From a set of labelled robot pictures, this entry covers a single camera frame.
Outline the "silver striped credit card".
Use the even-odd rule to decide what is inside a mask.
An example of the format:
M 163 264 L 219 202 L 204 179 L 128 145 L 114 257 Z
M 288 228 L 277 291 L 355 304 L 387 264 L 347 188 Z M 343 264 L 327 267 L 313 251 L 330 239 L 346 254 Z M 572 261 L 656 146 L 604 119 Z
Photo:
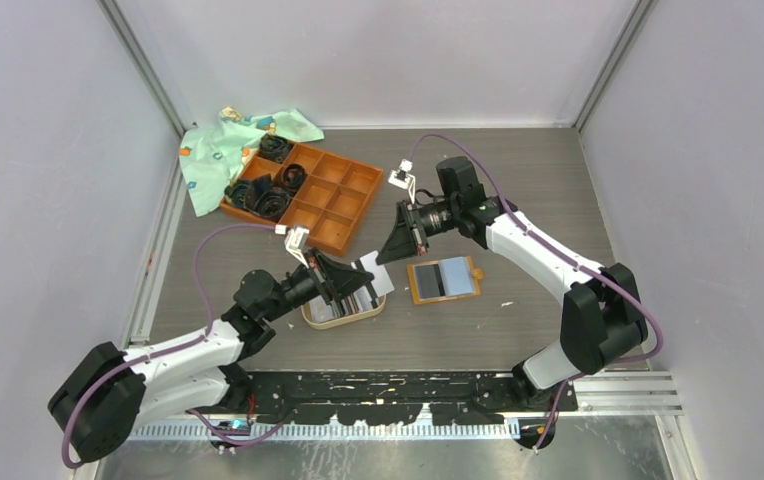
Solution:
M 370 273 L 373 276 L 371 282 L 364 287 L 368 298 L 372 300 L 379 299 L 395 290 L 394 283 L 386 266 L 377 263 L 378 255 L 379 252 L 374 250 L 351 263 L 357 270 Z

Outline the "orange leather card holder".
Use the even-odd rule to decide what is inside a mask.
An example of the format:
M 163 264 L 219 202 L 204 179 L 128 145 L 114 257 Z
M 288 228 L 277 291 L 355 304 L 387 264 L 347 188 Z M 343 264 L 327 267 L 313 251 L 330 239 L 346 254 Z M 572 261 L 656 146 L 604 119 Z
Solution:
M 429 301 L 420 301 L 416 292 L 414 267 L 416 265 L 427 263 L 440 264 L 445 286 L 445 295 L 440 298 L 430 299 Z M 415 305 L 424 305 L 479 296 L 481 294 L 480 282 L 484 279 L 483 270 L 473 264 L 472 258 L 470 256 L 451 257 L 442 260 L 409 264 L 407 266 L 407 273 L 410 284 L 410 292 L 412 294 L 412 299 Z

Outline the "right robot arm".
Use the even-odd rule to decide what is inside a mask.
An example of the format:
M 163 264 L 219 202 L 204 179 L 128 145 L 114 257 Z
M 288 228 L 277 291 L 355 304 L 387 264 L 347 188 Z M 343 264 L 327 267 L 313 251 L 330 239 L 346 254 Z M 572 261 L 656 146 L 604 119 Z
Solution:
M 513 396 L 520 407 L 540 409 L 555 385 L 601 371 L 648 338 L 648 321 L 628 267 L 604 267 L 576 254 L 501 195 L 488 196 L 473 161 L 465 156 L 437 164 L 442 192 L 427 204 L 416 200 L 411 169 L 411 162 L 403 160 L 389 174 L 389 184 L 408 197 L 396 205 L 395 226 L 378 253 L 378 263 L 424 254 L 430 237 L 457 230 L 521 268 L 561 306 L 558 340 L 512 369 Z

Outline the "dark grey credit card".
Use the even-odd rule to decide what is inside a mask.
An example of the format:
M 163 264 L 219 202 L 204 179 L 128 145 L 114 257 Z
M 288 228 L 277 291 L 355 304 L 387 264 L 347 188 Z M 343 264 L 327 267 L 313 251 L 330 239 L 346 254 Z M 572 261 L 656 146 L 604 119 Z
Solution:
M 414 267 L 416 292 L 420 301 L 429 301 L 445 295 L 445 286 L 439 263 L 427 263 Z

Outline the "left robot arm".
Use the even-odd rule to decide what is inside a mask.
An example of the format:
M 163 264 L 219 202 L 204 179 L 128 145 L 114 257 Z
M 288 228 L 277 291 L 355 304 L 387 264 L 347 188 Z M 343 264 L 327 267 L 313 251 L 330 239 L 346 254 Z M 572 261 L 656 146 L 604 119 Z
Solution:
M 272 321 L 315 298 L 338 306 L 365 289 L 385 295 L 393 284 L 371 252 L 340 263 L 318 249 L 282 280 L 252 270 L 221 317 L 194 332 L 153 346 L 94 346 L 50 399 L 47 409 L 63 432 L 61 455 L 76 469 L 111 454 L 137 428 L 199 407 L 243 409 L 250 397 L 239 361 L 274 337 Z

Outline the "oval wooden card tray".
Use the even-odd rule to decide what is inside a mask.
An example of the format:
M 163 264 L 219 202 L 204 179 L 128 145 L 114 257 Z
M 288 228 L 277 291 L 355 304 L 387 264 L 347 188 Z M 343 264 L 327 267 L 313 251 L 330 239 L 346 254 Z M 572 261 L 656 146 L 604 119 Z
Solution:
M 385 304 L 385 295 L 373 297 L 369 291 L 362 289 L 335 305 L 315 298 L 302 306 L 301 314 L 311 328 L 327 330 L 376 317 Z

